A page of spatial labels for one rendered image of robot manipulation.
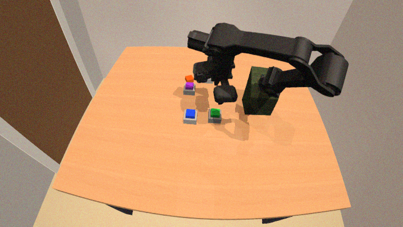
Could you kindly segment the green button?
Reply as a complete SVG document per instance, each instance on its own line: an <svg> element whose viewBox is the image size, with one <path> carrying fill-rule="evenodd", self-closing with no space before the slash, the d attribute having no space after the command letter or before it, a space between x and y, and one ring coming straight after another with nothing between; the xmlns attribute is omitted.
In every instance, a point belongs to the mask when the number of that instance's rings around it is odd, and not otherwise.
<svg viewBox="0 0 403 227"><path fill-rule="evenodd" d="M222 121L222 110L217 108L209 108L208 123L220 124Z"/></svg>

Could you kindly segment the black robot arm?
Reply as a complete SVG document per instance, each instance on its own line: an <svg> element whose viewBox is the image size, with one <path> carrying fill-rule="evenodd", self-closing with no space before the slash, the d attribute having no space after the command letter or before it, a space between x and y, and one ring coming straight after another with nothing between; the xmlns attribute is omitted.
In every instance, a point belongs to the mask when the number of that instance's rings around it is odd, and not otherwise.
<svg viewBox="0 0 403 227"><path fill-rule="evenodd" d="M261 75L260 91L269 97L279 98L285 88L312 87L327 97L339 96L344 85L349 63L330 45L315 44L305 37L283 37L273 34L239 30L228 23L216 24L210 34L190 31L187 47L207 56L214 56L220 63L232 63L236 55L248 53L289 63L295 69L282 71L269 67ZM308 65L312 51L318 56ZM194 80L206 83L216 81L216 69L212 61L194 63Z"/></svg>

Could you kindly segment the orange block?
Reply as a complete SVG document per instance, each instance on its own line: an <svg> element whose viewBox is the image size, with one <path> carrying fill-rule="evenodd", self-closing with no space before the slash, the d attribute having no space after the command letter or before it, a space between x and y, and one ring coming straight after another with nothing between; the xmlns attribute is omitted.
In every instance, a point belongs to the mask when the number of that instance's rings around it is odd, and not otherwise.
<svg viewBox="0 0 403 227"><path fill-rule="evenodd" d="M189 82L189 83L194 82L194 78L193 78L191 75L186 76L186 77L185 77L185 80L186 80L186 82Z"/></svg>

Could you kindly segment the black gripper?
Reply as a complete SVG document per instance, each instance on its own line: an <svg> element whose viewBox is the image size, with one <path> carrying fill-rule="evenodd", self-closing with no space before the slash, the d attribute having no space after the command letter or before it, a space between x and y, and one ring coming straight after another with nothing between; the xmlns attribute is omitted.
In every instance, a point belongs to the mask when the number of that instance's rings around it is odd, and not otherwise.
<svg viewBox="0 0 403 227"><path fill-rule="evenodd" d="M233 85L229 84L229 79L232 79L232 69L235 68L234 61L232 63L220 63L214 59L214 56L208 56L207 61L212 61L216 69L216 81L214 81L214 100L219 105L225 102L236 102L237 93ZM221 85L218 85L219 82Z"/></svg>

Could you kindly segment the blue button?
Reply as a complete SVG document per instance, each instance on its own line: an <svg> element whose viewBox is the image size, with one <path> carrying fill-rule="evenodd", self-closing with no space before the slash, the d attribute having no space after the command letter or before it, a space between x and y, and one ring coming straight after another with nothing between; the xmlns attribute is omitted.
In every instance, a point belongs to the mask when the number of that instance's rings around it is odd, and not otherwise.
<svg viewBox="0 0 403 227"><path fill-rule="evenodd" d="M184 111L183 123L184 123L184 124L193 124L193 125L196 125L197 113L198 113L197 110L186 109L186 110Z"/></svg>

